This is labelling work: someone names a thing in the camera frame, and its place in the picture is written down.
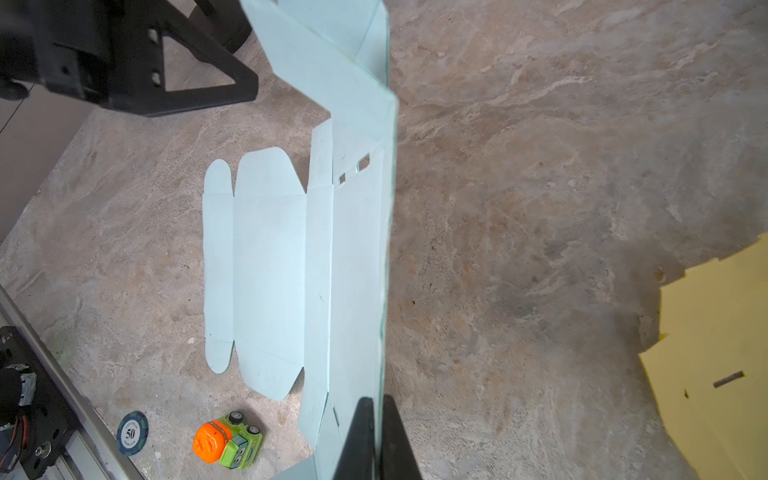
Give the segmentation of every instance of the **toy wheel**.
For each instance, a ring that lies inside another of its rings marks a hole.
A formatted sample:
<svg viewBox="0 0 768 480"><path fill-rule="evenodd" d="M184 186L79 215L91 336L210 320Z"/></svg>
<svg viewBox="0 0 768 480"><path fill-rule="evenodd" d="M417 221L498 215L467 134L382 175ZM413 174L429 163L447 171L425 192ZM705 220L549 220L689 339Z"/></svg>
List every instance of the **toy wheel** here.
<svg viewBox="0 0 768 480"><path fill-rule="evenodd" d="M237 411L230 412L230 416L227 417L227 419L232 425L239 425L240 423L243 423L243 414Z"/></svg>

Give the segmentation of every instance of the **metal rail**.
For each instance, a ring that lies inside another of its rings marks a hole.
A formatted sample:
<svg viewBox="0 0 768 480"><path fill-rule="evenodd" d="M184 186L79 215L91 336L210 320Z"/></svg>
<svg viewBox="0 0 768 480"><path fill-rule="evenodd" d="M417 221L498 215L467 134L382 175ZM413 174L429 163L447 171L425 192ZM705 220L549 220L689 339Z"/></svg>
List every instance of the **metal rail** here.
<svg viewBox="0 0 768 480"><path fill-rule="evenodd" d="M82 430L72 436L67 452L84 480L144 480L133 462L120 453L112 433L88 400L74 387L2 285L0 315L8 325L15 326L22 333L83 425Z"/></svg>

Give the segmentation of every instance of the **marble floor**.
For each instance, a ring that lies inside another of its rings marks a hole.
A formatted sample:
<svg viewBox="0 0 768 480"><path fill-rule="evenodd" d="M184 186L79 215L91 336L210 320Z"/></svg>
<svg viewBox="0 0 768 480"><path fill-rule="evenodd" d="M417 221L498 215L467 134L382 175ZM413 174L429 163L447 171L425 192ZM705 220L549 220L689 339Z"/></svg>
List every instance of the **marble floor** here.
<svg viewBox="0 0 768 480"><path fill-rule="evenodd" d="M756 0L389 0L400 98L386 332L427 479L696 478L637 354L659 285L768 230L768 7ZM186 2L183 8L191 9ZM210 79L174 51L181 79ZM280 146L306 184L327 113L251 37L255 102L96 110L0 247L0 281L115 429L140 409L148 480L269 478L310 449L302 379L275 403L204 358L207 165ZM229 473L191 449L244 409Z"/></svg>

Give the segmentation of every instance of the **cable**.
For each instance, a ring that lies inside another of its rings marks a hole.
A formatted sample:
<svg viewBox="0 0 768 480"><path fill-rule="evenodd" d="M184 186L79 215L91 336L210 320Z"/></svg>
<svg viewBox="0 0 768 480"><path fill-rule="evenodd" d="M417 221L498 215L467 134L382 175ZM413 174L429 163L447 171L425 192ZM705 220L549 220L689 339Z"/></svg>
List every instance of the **cable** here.
<svg viewBox="0 0 768 480"><path fill-rule="evenodd" d="M0 468L2 468L2 464L5 463L5 457L8 456L8 453L11 451L11 447L13 447L13 442L16 440L16 431L18 430L18 421L19 416L16 416L16 423L13 425L13 435L11 435L11 442L8 444L8 448L5 450L5 453L2 456L2 460L0 460Z"/></svg>
<svg viewBox="0 0 768 480"><path fill-rule="evenodd" d="M16 466L16 463L22 458L22 449L27 448L27 416L22 416L22 421L24 423L24 435L22 436L22 442L18 444L18 453L16 456L11 460L11 464L8 466L8 470L13 470L13 468Z"/></svg>
<svg viewBox="0 0 768 480"><path fill-rule="evenodd" d="M22 445L18 447L18 452L21 453L22 449L27 448L27 416L22 417L24 419L24 438L22 439Z"/></svg>

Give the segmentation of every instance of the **yellow cardboard sheet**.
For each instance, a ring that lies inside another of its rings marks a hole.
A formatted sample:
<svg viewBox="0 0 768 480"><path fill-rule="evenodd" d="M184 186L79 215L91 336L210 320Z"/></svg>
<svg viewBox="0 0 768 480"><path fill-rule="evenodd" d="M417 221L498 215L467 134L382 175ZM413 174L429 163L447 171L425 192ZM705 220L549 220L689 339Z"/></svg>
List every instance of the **yellow cardboard sheet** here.
<svg viewBox="0 0 768 480"><path fill-rule="evenodd" d="M768 478L767 239L662 287L660 341L640 355L702 480Z"/></svg>

